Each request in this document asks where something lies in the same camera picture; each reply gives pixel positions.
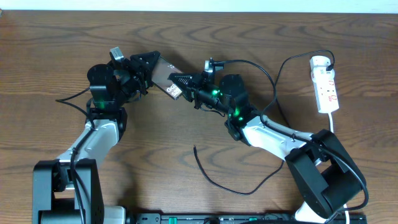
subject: white power strip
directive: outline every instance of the white power strip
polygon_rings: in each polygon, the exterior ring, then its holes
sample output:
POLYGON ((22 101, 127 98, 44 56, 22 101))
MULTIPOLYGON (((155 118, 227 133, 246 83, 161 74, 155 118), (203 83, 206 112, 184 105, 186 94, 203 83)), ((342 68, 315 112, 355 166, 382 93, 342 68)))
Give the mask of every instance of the white power strip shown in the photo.
POLYGON ((335 71, 326 70, 330 64, 330 59, 324 56, 314 56, 310 60, 311 79, 319 113, 331 113, 339 108, 334 81, 335 71))

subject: wood grain surface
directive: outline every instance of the wood grain surface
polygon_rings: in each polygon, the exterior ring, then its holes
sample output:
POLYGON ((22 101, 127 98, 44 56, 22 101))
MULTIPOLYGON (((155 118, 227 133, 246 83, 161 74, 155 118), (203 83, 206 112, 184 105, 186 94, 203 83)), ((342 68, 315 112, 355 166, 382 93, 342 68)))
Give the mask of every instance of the wood grain surface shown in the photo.
MULTIPOLYGON (((0 223, 29 223, 32 169, 56 158, 83 131, 83 115, 54 100, 88 86, 90 67, 158 50, 184 72, 200 72, 209 57, 246 59, 273 77, 289 56, 330 49, 336 56, 340 109, 335 132, 368 182, 369 223, 398 219, 398 16, 377 14, 259 14, 176 12, 5 11, 0 18, 0 223)), ((285 66, 280 102, 295 129, 318 132, 309 77, 310 56, 285 66)), ((269 81, 249 65, 240 73, 258 108, 272 98, 269 81)), ((224 118, 171 100, 156 88, 126 105, 127 131, 99 170, 105 204, 165 213, 296 210, 303 202, 287 166, 251 196, 209 184, 192 147, 217 182, 250 191, 280 160, 235 142, 224 118)), ((89 93, 73 100, 84 106, 89 93)), ((277 110, 269 116, 282 122, 277 110)), ((362 202, 362 193, 348 203, 362 202)))

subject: black wire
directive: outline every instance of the black wire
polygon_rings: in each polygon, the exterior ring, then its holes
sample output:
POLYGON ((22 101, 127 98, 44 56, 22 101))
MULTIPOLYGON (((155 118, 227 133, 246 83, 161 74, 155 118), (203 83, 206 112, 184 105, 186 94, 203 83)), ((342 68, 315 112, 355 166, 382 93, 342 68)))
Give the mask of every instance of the black wire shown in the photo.
POLYGON ((339 211, 334 212, 331 216, 325 221, 325 224, 331 223, 338 215, 339 211))
POLYGON ((353 211, 353 210, 359 210, 361 208, 364 208, 368 202, 369 202, 369 192, 368 192, 368 188, 365 186, 364 182, 362 181, 362 179, 359 177, 359 175, 354 171, 354 169, 348 165, 348 162, 345 161, 345 159, 343 159, 343 156, 339 155, 337 152, 331 152, 327 147, 323 147, 321 145, 315 144, 314 142, 311 142, 307 139, 301 138, 297 135, 293 136, 293 134, 289 134, 289 133, 285 133, 277 128, 274 128, 273 126, 271 126, 270 124, 268 124, 268 122, 264 123, 265 126, 267 126, 268 128, 270 128, 271 130, 277 131, 278 133, 284 134, 290 138, 295 138, 297 140, 303 141, 309 145, 312 145, 313 147, 317 147, 319 150, 325 152, 326 154, 330 155, 331 157, 333 157, 335 160, 340 161, 342 164, 344 164, 349 171, 355 176, 355 178, 358 180, 359 184, 361 185, 361 188, 364 192, 365 198, 364 201, 361 205, 355 206, 355 207, 351 207, 351 208, 342 208, 340 210, 338 210, 339 212, 345 212, 345 211, 353 211))
POLYGON ((274 92, 274 97, 272 99, 272 101, 263 109, 263 111, 261 111, 260 113, 260 120, 261 122, 264 122, 264 118, 263 115, 266 112, 266 110, 268 110, 268 108, 275 103, 275 101, 277 100, 277 92, 276 92, 276 85, 274 83, 274 81, 272 80, 271 76, 268 74, 267 71, 265 71, 260 65, 250 62, 248 60, 227 60, 227 61, 222 61, 222 62, 213 62, 214 65, 219 65, 219 64, 225 64, 225 63, 235 63, 235 62, 243 62, 243 63, 248 63, 250 65, 253 65, 255 67, 257 67, 258 69, 260 69, 262 72, 264 72, 264 74, 267 75, 271 85, 272 85, 272 90, 274 92))
POLYGON ((73 98, 75 98, 75 97, 77 97, 77 96, 82 95, 83 93, 87 92, 88 90, 90 90, 89 87, 87 87, 87 89, 85 89, 85 90, 79 92, 78 94, 75 94, 75 95, 73 95, 73 96, 69 96, 69 97, 64 98, 64 99, 59 99, 59 100, 60 100, 60 101, 67 101, 67 100, 73 99, 73 98))
POLYGON ((79 186, 78 186, 78 184, 77 184, 77 177, 78 177, 78 174, 77 174, 77 171, 76 171, 76 169, 75 169, 75 158, 76 158, 76 155, 78 154, 78 152, 79 152, 81 146, 84 144, 84 142, 88 139, 88 137, 89 137, 89 136, 92 134, 92 132, 94 132, 94 130, 95 130, 95 125, 94 125, 93 118, 89 115, 89 112, 90 112, 90 105, 91 105, 92 99, 89 99, 89 100, 87 101, 87 104, 86 104, 87 112, 84 111, 83 109, 81 109, 80 107, 78 107, 78 106, 76 106, 76 105, 74 105, 74 104, 72 104, 72 103, 66 102, 66 101, 67 101, 67 100, 70 100, 70 99, 72 99, 72 98, 75 98, 75 97, 77 97, 77 96, 80 96, 81 94, 87 92, 89 89, 90 89, 90 88, 88 87, 88 88, 86 88, 85 90, 83 90, 83 91, 77 93, 76 95, 70 96, 70 97, 68 97, 68 98, 60 99, 60 100, 55 100, 55 101, 58 102, 58 103, 63 103, 63 104, 65 104, 65 105, 71 106, 71 107, 73 107, 74 109, 77 109, 78 111, 82 112, 82 113, 86 116, 86 118, 87 118, 88 120, 90 120, 90 123, 91 123, 91 128, 90 128, 90 130, 87 132, 87 134, 85 134, 85 135, 83 136, 83 138, 79 141, 79 143, 72 149, 72 155, 71 155, 71 157, 70 157, 70 175, 71 175, 73 187, 75 188, 76 199, 77 199, 77 202, 78 202, 78 205, 79 205, 80 218, 81 218, 81 223, 82 223, 82 224, 85 224, 85 223, 86 223, 86 219, 85 219, 85 216, 84 216, 83 201, 82 201, 82 199, 81 199, 79 186))
POLYGON ((282 163, 280 164, 279 168, 278 168, 277 170, 275 170, 274 172, 272 172, 271 174, 269 174, 264 180, 262 180, 262 181, 260 182, 260 184, 259 184, 254 190, 252 190, 252 191, 250 191, 250 192, 248 192, 248 193, 243 193, 243 192, 237 192, 237 191, 235 191, 235 190, 231 190, 231 189, 229 189, 229 188, 223 187, 223 186, 221 186, 220 184, 217 184, 216 182, 212 181, 212 180, 210 179, 210 177, 207 175, 207 173, 205 172, 205 170, 203 169, 203 167, 202 167, 202 165, 201 165, 201 163, 200 163, 200 160, 199 160, 199 157, 198 157, 198 152, 197 152, 197 147, 196 147, 196 146, 193 147, 193 153, 194 153, 194 155, 195 155, 195 159, 197 160, 198 167, 199 167, 201 173, 203 174, 203 176, 205 176, 205 178, 206 178, 207 181, 209 181, 211 184, 213 184, 213 185, 216 186, 216 187, 219 187, 219 188, 221 188, 221 189, 223 189, 223 190, 226 190, 226 191, 228 191, 228 192, 231 192, 231 193, 234 193, 234 194, 238 194, 238 195, 251 195, 251 194, 253 194, 254 192, 256 192, 256 191, 263 185, 263 183, 265 183, 265 182, 266 182, 270 177, 272 177, 274 174, 278 173, 278 171, 280 171, 280 170, 282 169, 282 167, 283 167, 283 165, 284 165, 284 163, 285 163, 285 161, 282 161, 282 163))
POLYGON ((217 114, 219 114, 220 116, 222 116, 223 118, 225 117, 225 114, 221 114, 219 111, 217 111, 217 110, 208 110, 208 109, 204 109, 203 107, 201 107, 201 105, 200 105, 200 109, 201 110, 203 110, 203 111, 205 111, 205 112, 214 112, 214 113, 217 113, 217 114))
POLYGON ((275 85, 278 83, 278 80, 279 80, 279 77, 280 77, 280 73, 282 72, 282 69, 283 69, 285 63, 286 63, 288 60, 293 59, 293 58, 297 58, 297 57, 301 57, 301 56, 304 56, 304 55, 315 54, 315 53, 320 53, 320 52, 328 52, 328 53, 330 53, 331 56, 333 57, 332 66, 335 65, 335 55, 334 55, 333 52, 330 51, 330 50, 315 50, 315 51, 307 52, 307 53, 304 53, 304 54, 294 55, 294 56, 291 56, 291 57, 287 58, 287 59, 282 63, 282 65, 280 66, 278 76, 276 77, 276 80, 275 80, 275 85))
POLYGON ((73 103, 69 103, 69 102, 61 101, 61 100, 55 100, 55 101, 58 102, 58 103, 63 103, 63 104, 66 104, 66 105, 68 105, 68 106, 71 106, 71 107, 73 107, 74 109, 76 109, 76 110, 82 112, 82 113, 87 117, 87 119, 90 120, 91 128, 94 128, 94 121, 93 121, 93 118, 92 118, 86 111, 84 111, 84 110, 81 109, 80 107, 74 105, 73 103))
MULTIPOLYGON (((335 55, 333 54, 333 52, 332 52, 331 50, 316 50, 316 51, 307 52, 307 53, 304 53, 304 54, 294 55, 294 56, 291 56, 291 57, 287 58, 287 59, 282 63, 282 65, 280 66, 278 76, 277 76, 277 78, 276 78, 276 80, 275 80, 275 86, 276 86, 276 84, 278 84, 279 77, 280 77, 280 74, 281 74, 281 72, 282 72, 282 69, 283 69, 285 63, 286 63, 288 60, 293 59, 293 58, 298 58, 298 57, 301 57, 301 56, 304 56, 304 55, 315 54, 315 53, 320 53, 320 52, 328 52, 328 53, 331 54, 331 56, 332 56, 332 58, 333 58, 333 63, 331 64, 331 67, 333 68, 333 66, 334 66, 335 63, 336 63, 336 60, 335 60, 335 55)), ((285 118, 285 115, 284 115, 283 112, 282 112, 282 108, 280 107, 280 104, 279 104, 278 100, 276 100, 276 103, 277 103, 277 105, 278 105, 278 109, 279 109, 279 112, 281 113, 282 117, 284 118, 285 121, 287 121, 286 118, 285 118)), ((326 148, 324 148, 324 147, 321 148, 320 146, 316 145, 315 143, 313 143, 313 142, 311 142, 311 141, 308 141, 308 140, 305 140, 305 139, 300 139, 300 138, 298 138, 297 136, 295 136, 295 138, 298 139, 298 140, 304 141, 304 142, 306 142, 306 143, 308 143, 308 144, 313 144, 313 145, 315 145, 316 147, 318 147, 319 149, 321 149, 322 151, 324 151, 325 153, 327 153, 327 154, 329 154, 330 156, 332 156, 334 159, 339 160, 341 163, 343 163, 343 164, 350 170, 350 172, 351 172, 351 173, 357 178, 357 180, 359 181, 359 184, 361 185, 361 187, 362 187, 362 189, 363 189, 363 191, 364 191, 364 195, 365 195, 364 202, 363 202, 361 205, 358 205, 358 206, 355 206, 355 207, 351 207, 351 208, 342 208, 341 210, 339 210, 339 212, 359 210, 359 209, 365 207, 365 206, 368 204, 368 202, 369 202, 369 192, 368 192, 368 188, 365 186, 365 184, 363 183, 363 181, 359 178, 358 174, 355 173, 355 171, 352 169, 352 167, 350 167, 345 161, 343 161, 341 157, 336 156, 335 154, 333 154, 332 152, 330 152, 328 149, 326 149, 326 148)))

